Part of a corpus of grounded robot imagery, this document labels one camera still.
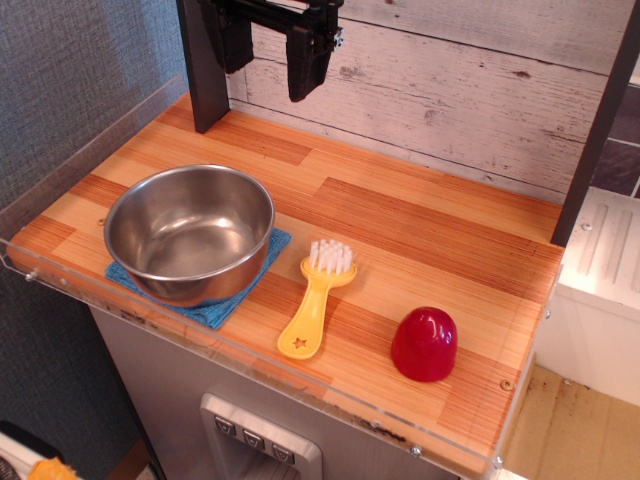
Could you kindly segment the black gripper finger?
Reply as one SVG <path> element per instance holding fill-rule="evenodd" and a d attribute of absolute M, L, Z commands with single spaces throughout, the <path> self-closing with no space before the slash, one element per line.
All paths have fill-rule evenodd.
<path fill-rule="evenodd" d="M 294 27 L 286 34 L 287 81 L 292 102 L 304 100 L 324 83 L 331 53 L 327 39 L 312 30 Z"/>
<path fill-rule="evenodd" d="M 246 66 L 254 58 L 251 22 L 228 10 L 217 19 L 219 62 L 227 74 Z"/>

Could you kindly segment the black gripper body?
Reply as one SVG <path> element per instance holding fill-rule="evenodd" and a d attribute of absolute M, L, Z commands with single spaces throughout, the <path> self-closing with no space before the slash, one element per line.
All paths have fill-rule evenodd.
<path fill-rule="evenodd" d="M 338 25 L 343 1 L 302 1 L 303 7 L 288 7 L 279 1 L 200 1 L 206 24 L 217 37 L 217 19 L 228 10 L 252 24 L 287 34 L 294 27 L 312 30 L 324 36 L 332 51 L 344 44 L 343 28 Z"/>

